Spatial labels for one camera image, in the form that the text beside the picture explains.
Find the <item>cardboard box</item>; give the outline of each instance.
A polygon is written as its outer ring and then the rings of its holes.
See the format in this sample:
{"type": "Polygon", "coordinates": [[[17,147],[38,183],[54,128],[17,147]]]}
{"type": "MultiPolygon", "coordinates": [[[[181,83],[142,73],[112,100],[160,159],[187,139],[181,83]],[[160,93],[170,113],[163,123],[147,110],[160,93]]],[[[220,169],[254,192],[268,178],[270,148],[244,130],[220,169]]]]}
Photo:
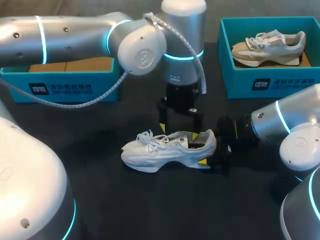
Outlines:
{"type": "Polygon", "coordinates": [[[79,61],[66,63],[66,72],[110,72],[112,68],[112,58],[95,57],[79,61]]]}
{"type": "Polygon", "coordinates": [[[314,17],[222,18],[218,57],[228,98],[282,98],[320,83],[320,25],[314,17]],[[237,67],[231,47],[258,33],[278,30],[306,34],[300,66],[266,62],[258,68],[237,67]]]}
{"type": "MultiPolygon", "coordinates": [[[[0,76],[23,91],[53,103],[85,103],[108,91],[120,77],[119,63],[97,57],[73,62],[3,67],[0,76]]],[[[32,99],[9,89],[16,103],[32,99]]],[[[101,102],[116,102],[118,89],[101,102]]]]}

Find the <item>shoe sole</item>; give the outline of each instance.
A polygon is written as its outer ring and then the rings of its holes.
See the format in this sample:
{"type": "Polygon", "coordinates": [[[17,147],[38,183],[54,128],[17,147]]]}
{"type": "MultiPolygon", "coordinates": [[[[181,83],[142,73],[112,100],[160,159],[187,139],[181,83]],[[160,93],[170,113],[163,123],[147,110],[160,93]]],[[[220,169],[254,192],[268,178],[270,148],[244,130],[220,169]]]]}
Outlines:
{"type": "Polygon", "coordinates": [[[209,166],[198,164],[198,162],[212,156],[212,154],[213,153],[203,155],[203,156],[201,156],[201,159],[197,160],[196,162],[195,162],[195,157],[192,157],[192,158],[184,158],[183,160],[168,160],[166,162],[155,162],[155,163],[148,164],[146,166],[134,166],[125,160],[122,160],[122,161],[128,167],[130,167],[134,170],[140,171],[140,172],[145,172],[145,173],[156,173],[165,164],[170,163],[170,162],[178,162],[178,163],[185,165],[188,168],[193,168],[193,169],[209,169],[210,168],[209,166]]]}
{"type": "Polygon", "coordinates": [[[265,61],[273,61],[278,64],[288,65],[288,66],[300,65],[300,57],[273,57],[273,58],[266,58],[260,61],[247,61],[247,60],[242,60],[233,56],[233,59],[235,59],[241,64],[244,64],[246,66],[253,67],[253,68],[259,67],[259,65],[265,61]]]}

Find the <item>white sneaker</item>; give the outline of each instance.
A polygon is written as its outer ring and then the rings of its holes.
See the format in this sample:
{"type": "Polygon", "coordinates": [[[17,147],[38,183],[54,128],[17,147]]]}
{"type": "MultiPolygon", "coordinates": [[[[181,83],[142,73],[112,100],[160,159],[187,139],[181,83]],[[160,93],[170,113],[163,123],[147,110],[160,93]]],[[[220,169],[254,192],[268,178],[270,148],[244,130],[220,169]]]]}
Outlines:
{"type": "Polygon", "coordinates": [[[278,30],[258,33],[255,38],[246,38],[232,47],[232,56],[239,63],[258,67],[265,61],[283,65],[300,64],[299,57],[306,47],[306,34],[285,35],[278,30]]]}
{"type": "Polygon", "coordinates": [[[169,162],[180,162],[195,169],[210,168],[198,162],[216,150],[214,132],[209,129],[194,140],[192,138],[192,132],[188,131],[178,131],[168,136],[153,136],[151,130],[150,133],[145,131],[122,148],[121,159],[130,168],[146,173],[155,173],[169,162]]]}

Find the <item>shoelace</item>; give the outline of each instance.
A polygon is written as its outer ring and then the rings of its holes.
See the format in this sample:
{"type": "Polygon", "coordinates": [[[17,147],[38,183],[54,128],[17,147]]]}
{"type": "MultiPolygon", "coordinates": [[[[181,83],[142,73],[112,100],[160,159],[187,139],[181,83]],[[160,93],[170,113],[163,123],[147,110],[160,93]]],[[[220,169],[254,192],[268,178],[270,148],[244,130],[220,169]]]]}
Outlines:
{"type": "Polygon", "coordinates": [[[143,133],[139,133],[136,136],[136,140],[147,144],[148,145],[148,151],[153,152],[154,150],[157,151],[158,149],[166,149],[166,146],[161,145],[158,142],[162,142],[164,144],[169,142],[169,138],[166,135],[159,135],[155,136],[153,132],[149,129],[150,133],[148,131],[144,131],[143,133]]]}
{"type": "Polygon", "coordinates": [[[249,49],[253,50],[254,47],[262,47],[262,46],[270,46],[270,43],[264,42],[264,38],[261,37],[262,35],[266,34],[265,32],[258,33],[255,37],[246,38],[245,42],[249,49]]]}

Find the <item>shoe tongue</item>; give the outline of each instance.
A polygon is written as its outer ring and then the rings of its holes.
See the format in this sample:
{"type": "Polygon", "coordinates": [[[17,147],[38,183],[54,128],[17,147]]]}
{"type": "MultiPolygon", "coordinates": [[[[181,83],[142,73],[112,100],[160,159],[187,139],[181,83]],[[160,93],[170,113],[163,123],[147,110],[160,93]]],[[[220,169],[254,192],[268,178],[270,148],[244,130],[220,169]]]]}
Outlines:
{"type": "Polygon", "coordinates": [[[283,34],[273,36],[271,38],[266,39],[268,43],[274,43],[276,41],[281,40],[284,44],[286,44],[286,37],[283,34]]]}
{"type": "Polygon", "coordinates": [[[269,39],[275,36],[281,35],[281,33],[278,30],[273,30],[271,32],[268,32],[264,35],[262,35],[263,38],[269,39]]]}
{"type": "Polygon", "coordinates": [[[184,148],[188,148],[188,138],[186,135],[172,139],[170,143],[180,143],[184,148]]]}

